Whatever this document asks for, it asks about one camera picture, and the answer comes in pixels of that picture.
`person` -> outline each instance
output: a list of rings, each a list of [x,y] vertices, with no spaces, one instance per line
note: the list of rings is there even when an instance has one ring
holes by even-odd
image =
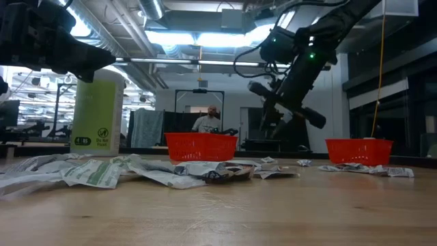
[[[193,126],[193,132],[211,133],[215,128],[221,131],[220,120],[215,117],[217,108],[214,105],[208,107],[208,114],[196,120]]]

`workbench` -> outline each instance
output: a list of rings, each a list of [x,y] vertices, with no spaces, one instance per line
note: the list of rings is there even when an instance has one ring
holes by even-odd
[[[188,190],[135,178],[0,202],[1,245],[435,245],[436,170],[383,178],[279,162],[300,178]]]

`white shirt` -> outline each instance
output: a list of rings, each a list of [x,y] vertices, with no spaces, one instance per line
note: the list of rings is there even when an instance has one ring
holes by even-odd
[[[205,115],[196,120],[193,126],[193,131],[198,131],[199,133],[210,133],[214,128],[218,128],[218,130],[221,131],[220,120],[216,117]]]

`red basket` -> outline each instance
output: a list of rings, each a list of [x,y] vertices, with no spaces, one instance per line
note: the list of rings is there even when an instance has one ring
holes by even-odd
[[[333,163],[389,164],[393,141],[383,139],[326,139]]]
[[[174,161],[232,160],[237,137],[212,133],[165,133],[170,159]]]

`wooden table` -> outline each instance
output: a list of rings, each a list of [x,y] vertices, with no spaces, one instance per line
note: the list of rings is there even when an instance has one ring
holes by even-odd
[[[300,178],[189,190],[141,178],[114,190],[42,191],[0,202],[0,245],[436,244],[437,171],[416,168],[412,179],[296,169]]]

